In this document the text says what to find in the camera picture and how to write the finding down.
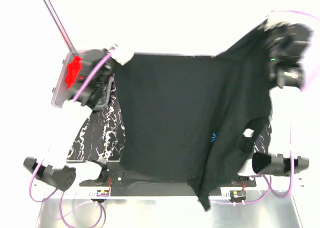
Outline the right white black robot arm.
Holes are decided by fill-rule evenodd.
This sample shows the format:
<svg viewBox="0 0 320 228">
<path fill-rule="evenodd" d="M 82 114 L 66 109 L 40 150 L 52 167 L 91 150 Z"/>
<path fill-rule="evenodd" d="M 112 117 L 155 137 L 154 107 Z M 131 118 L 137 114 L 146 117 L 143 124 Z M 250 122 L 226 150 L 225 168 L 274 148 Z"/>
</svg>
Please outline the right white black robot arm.
<svg viewBox="0 0 320 228">
<path fill-rule="evenodd" d="M 312 31 L 303 24 L 261 24 L 235 44 L 237 77 L 230 113 L 233 117 L 235 144 L 225 155 L 228 183 L 239 186 L 245 175 L 288 176 L 308 168 L 303 158 L 289 159 L 254 151 L 254 142 L 272 117 L 270 91 L 281 89 L 275 102 L 280 109 L 277 126 L 291 135 L 291 122 L 301 116 L 299 98 L 306 74 L 300 64 L 311 44 Z"/>
</svg>

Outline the right yellow connector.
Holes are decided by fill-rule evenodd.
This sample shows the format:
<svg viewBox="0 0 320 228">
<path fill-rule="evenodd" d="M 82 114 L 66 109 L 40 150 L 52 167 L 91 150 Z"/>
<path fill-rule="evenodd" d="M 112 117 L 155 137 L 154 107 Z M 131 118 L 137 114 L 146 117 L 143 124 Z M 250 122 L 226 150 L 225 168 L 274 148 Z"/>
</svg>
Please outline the right yellow connector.
<svg viewBox="0 0 320 228">
<path fill-rule="evenodd" d="M 230 197 L 232 199 L 242 199 L 245 200 L 247 197 L 247 192 L 245 190 L 234 190 L 230 192 Z"/>
</svg>

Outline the left yellow connector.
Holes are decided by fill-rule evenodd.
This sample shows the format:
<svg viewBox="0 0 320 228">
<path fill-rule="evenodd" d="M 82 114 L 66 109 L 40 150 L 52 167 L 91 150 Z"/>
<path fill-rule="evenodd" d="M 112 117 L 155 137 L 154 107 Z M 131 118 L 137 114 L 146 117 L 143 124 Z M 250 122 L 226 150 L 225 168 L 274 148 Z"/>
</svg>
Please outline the left yellow connector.
<svg viewBox="0 0 320 228">
<path fill-rule="evenodd" d="M 97 197 L 109 197 L 110 196 L 110 190 L 109 189 L 98 189 L 96 191 Z"/>
</svg>

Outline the yellow connector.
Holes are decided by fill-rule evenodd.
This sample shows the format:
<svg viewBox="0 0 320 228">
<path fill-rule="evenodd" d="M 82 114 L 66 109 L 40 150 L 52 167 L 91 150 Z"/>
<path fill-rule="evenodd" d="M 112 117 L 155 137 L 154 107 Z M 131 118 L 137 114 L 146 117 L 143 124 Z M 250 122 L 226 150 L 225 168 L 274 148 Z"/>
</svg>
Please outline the yellow connector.
<svg viewBox="0 0 320 228">
<path fill-rule="evenodd" d="M 109 189 L 98 189 L 96 191 L 97 197 L 109 197 L 110 196 L 110 190 Z"/>
<path fill-rule="evenodd" d="M 234 190 L 230 192 L 230 197 L 232 199 L 242 199 L 245 200 L 247 197 L 247 192 L 245 190 Z"/>
</svg>

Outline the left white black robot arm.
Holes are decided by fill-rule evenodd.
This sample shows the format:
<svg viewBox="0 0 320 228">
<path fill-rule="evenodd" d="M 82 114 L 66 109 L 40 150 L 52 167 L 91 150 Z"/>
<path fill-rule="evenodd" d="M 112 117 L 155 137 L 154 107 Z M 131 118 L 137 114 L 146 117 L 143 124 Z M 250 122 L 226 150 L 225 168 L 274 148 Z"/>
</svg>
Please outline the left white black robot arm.
<svg viewBox="0 0 320 228">
<path fill-rule="evenodd" d="M 66 166 L 66 158 L 80 127 L 103 96 L 103 89 L 117 64 L 112 58 L 116 50 L 114 45 L 110 49 L 92 49 L 73 54 L 73 60 L 66 66 L 65 98 L 60 105 L 61 113 L 57 121 L 60 128 L 44 157 L 48 162 L 33 157 L 27 157 L 23 162 L 32 174 L 29 191 L 34 180 L 63 192 L 74 183 L 76 170 Z"/>
</svg>

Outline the red t shirt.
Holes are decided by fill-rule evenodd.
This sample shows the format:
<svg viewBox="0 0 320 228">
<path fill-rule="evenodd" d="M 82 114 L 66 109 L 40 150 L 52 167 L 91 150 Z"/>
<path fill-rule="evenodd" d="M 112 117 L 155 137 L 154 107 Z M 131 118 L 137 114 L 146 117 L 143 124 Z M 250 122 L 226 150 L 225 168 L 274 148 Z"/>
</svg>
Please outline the red t shirt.
<svg viewBox="0 0 320 228">
<path fill-rule="evenodd" d="M 66 67 L 67 74 L 65 76 L 65 83 L 67 85 L 67 89 L 70 89 L 77 81 L 77 77 L 82 69 L 82 59 L 76 55 L 72 62 L 69 63 Z"/>
</svg>

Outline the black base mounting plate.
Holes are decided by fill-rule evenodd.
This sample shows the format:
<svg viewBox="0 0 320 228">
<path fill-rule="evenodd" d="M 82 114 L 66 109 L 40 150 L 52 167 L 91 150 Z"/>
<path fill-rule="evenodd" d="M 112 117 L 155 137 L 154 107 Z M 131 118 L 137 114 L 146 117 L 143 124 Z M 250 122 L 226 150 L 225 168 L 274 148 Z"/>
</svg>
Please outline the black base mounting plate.
<svg viewBox="0 0 320 228">
<path fill-rule="evenodd" d="M 183 182 L 164 182 L 123 169 L 102 170 L 95 180 L 83 180 L 84 188 L 108 190 L 107 178 L 111 179 L 111 195 L 114 197 L 193 197 L 192 188 Z"/>
</svg>

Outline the black t shirt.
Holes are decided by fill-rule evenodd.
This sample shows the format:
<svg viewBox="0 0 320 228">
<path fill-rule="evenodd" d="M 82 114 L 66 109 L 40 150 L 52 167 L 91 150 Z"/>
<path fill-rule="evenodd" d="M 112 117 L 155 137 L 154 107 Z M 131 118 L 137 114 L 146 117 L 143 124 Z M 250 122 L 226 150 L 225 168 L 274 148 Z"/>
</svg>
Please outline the black t shirt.
<svg viewBox="0 0 320 228">
<path fill-rule="evenodd" d="M 135 54 L 115 72 L 125 126 L 121 165 L 209 193 L 230 182 L 269 121 L 267 33 L 211 56 Z"/>
</svg>

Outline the clear plastic storage bin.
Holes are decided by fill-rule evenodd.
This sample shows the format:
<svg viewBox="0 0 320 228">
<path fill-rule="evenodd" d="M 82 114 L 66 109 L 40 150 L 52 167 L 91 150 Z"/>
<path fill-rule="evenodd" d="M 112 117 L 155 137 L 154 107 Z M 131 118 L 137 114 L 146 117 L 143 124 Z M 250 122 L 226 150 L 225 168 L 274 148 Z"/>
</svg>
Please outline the clear plastic storage bin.
<svg viewBox="0 0 320 228">
<path fill-rule="evenodd" d="M 67 89 L 65 83 L 65 77 L 67 75 L 67 65 L 72 62 L 75 56 L 79 56 L 82 59 L 82 54 L 86 50 L 78 50 L 69 52 L 62 62 L 63 67 L 60 72 L 56 86 L 53 88 L 53 96 L 51 99 L 51 104 L 56 108 L 61 108 L 63 103 L 67 100 L 71 100 L 73 96 L 78 92 L 78 89 L 81 87 L 82 80 L 82 69 L 77 76 L 75 84 Z M 109 78 L 107 84 L 103 87 L 90 88 L 86 87 L 85 90 L 80 94 L 78 100 L 80 102 L 86 102 L 94 111 L 100 111 L 105 109 L 108 106 L 110 93 L 112 89 L 112 83 L 114 81 L 113 75 Z"/>
</svg>

